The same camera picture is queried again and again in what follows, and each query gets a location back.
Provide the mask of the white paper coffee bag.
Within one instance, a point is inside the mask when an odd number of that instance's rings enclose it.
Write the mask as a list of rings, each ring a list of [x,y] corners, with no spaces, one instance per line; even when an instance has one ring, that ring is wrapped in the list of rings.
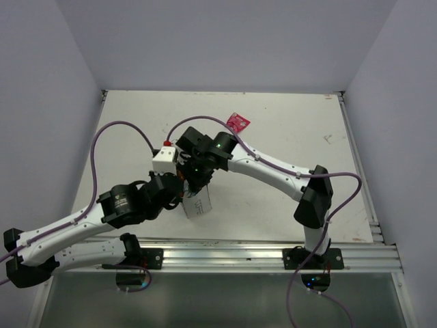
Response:
[[[212,210],[208,187],[203,187],[195,197],[182,198],[182,208],[188,219],[194,219]]]

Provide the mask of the red snack packet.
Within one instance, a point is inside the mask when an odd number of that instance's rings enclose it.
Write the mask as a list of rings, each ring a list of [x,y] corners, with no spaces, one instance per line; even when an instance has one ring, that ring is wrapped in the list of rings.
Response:
[[[183,185],[187,184],[186,176],[185,176],[184,172],[177,170],[177,176],[183,182]]]

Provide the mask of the silver mints sachet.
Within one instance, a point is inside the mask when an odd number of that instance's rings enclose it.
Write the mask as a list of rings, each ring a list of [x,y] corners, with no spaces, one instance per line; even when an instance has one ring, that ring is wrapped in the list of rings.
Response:
[[[199,190],[198,189],[192,189],[190,188],[188,185],[186,185],[184,187],[184,195],[183,198],[192,198],[195,197],[198,194]]]

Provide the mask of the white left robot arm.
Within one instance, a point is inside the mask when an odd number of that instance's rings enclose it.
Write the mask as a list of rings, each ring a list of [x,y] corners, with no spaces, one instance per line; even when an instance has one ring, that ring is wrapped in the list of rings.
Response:
[[[184,183],[172,173],[150,181],[119,184],[99,196],[92,206],[30,232],[9,229],[3,234],[11,259],[7,278],[17,288],[36,286],[53,274],[103,264],[144,269],[146,257],[134,234],[101,243],[86,243],[95,235],[156,219],[162,210],[182,200]]]

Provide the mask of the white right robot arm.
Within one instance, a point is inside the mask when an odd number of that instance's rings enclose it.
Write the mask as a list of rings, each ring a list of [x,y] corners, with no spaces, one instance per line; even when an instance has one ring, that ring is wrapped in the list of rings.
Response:
[[[289,165],[246,145],[238,137],[219,132],[215,138],[193,127],[185,130],[176,146],[186,155],[178,171],[191,191],[208,185],[216,170],[243,174],[274,187],[298,203],[295,220],[304,228],[304,259],[320,268],[328,261],[330,238],[324,232],[332,204],[333,187],[325,167],[305,169]]]

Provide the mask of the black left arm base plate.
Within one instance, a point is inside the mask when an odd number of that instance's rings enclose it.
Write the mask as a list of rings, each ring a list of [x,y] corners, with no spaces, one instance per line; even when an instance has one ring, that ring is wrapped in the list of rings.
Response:
[[[128,256],[119,264],[103,264],[102,268],[115,269],[147,269],[161,270],[164,259],[162,248],[142,248],[139,255]]]

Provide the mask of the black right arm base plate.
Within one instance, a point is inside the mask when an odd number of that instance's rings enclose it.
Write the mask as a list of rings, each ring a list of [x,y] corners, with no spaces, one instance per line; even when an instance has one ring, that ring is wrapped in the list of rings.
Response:
[[[310,252],[301,246],[282,249],[285,270],[297,269],[309,256]],[[313,255],[302,266],[304,270],[342,270],[345,268],[342,252],[339,248],[328,248],[324,255]]]

